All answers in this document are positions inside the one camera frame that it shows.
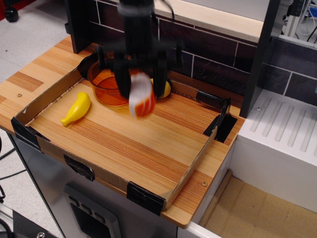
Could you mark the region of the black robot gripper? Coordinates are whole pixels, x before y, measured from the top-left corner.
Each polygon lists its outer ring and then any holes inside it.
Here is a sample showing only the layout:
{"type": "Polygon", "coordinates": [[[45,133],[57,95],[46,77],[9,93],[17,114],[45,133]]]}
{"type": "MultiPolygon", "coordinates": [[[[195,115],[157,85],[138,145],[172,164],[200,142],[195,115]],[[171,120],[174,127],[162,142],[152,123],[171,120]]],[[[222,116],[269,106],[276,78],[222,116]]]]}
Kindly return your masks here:
{"type": "Polygon", "coordinates": [[[182,43],[153,35],[152,23],[158,22],[154,13],[125,15],[123,22],[123,39],[96,47],[99,67],[114,71],[119,91],[126,99],[131,89],[129,68],[152,67],[155,95],[161,97],[168,70],[183,65],[182,43]]]}

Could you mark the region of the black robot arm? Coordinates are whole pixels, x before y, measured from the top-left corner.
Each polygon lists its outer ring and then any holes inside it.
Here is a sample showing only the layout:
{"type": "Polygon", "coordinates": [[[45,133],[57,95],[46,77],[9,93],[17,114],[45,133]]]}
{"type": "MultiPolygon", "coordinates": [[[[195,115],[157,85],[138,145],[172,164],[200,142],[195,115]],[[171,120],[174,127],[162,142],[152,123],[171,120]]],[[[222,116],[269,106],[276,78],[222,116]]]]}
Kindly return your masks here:
{"type": "Polygon", "coordinates": [[[114,72],[120,94],[126,99],[131,91],[131,68],[151,67],[155,95],[161,97],[168,71],[183,64],[180,42],[160,40],[153,35],[154,8],[152,0],[121,0],[117,11],[123,17],[124,39],[95,49],[99,68],[114,72]]]}

